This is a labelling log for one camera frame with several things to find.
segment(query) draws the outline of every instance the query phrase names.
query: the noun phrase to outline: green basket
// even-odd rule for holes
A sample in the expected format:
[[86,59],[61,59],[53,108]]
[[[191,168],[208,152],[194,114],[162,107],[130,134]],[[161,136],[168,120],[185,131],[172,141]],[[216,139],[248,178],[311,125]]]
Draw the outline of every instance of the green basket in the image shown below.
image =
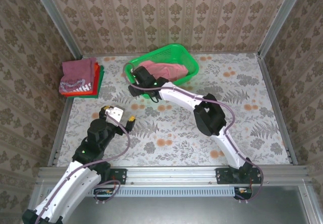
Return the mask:
[[[174,81],[173,83],[177,86],[184,84],[189,81],[193,76],[198,73],[199,66],[195,59],[190,55],[190,53],[180,44],[170,44],[164,46],[160,49],[147,53],[141,57],[129,61],[135,67],[137,67],[141,62],[151,60],[154,63],[166,63],[166,64],[181,64],[184,65],[188,74],[179,80]],[[131,65],[128,65],[125,68],[126,75],[131,83],[135,82],[134,77],[131,74]],[[149,99],[147,94],[144,94],[143,97]]]

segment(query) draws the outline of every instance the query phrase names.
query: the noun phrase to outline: wall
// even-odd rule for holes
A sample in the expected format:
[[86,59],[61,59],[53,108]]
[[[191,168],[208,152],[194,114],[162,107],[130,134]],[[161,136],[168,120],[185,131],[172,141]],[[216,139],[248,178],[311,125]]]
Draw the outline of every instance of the wall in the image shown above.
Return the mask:
[[323,206],[323,0],[298,0],[265,56],[300,164]]
[[72,59],[39,0],[0,0],[0,223],[18,223],[47,165]]
[[283,0],[55,0],[83,54],[257,51]]

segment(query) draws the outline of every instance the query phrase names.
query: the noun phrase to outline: pink towel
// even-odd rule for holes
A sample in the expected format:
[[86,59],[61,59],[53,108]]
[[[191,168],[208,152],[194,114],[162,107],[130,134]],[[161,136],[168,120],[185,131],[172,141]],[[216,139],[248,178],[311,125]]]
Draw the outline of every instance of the pink towel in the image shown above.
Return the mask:
[[96,58],[63,62],[64,76],[60,83],[60,93],[91,91],[94,82]]
[[155,79],[163,77],[171,82],[185,77],[188,73],[187,68],[180,64],[154,63],[149,60],[141,62],[139,66],[144,66]]

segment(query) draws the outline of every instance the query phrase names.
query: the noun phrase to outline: green towel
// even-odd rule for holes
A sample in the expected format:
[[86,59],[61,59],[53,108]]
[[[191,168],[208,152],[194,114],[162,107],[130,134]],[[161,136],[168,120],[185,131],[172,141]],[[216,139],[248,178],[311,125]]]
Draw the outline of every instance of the green towel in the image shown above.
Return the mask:
[[76,95],[76,96],[70,96],[68,98],[95,98],[97,99],[99,97],[100,93],[100,88],[103,80],[103,75],[104,75],[104,67],[100,66],[100,78],[99,78],[99,85],[97,88],[97,95]]

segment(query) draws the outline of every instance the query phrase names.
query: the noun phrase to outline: floral tablecloth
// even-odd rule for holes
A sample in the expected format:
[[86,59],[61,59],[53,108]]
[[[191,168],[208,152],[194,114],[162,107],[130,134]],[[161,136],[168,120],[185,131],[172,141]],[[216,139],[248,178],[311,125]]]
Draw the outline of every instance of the floral tablecloth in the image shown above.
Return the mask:
[[[276,117],[254,53],[196,54],[199,73],[181,87],[198,94],[213,94],[236,115],[230,132],[241,151],[254,163],[288,164]],[[122,67],[134,57],[100,57],[105,74],[99,99],[75,98],[58,166],[67,166],[90,122],[104,105],[125,108],[122,123],[131,115],[136,125],[126,154],[110,161],[113,166],[221,165],[226,158],[217,144],[199,132],[194,115],[171,102],[154,103],[134,98],[122,77]],[[225,111],[227,122],[231,115]],[[126,136],[118,136],[105,150],[114,156],[126,147]]]

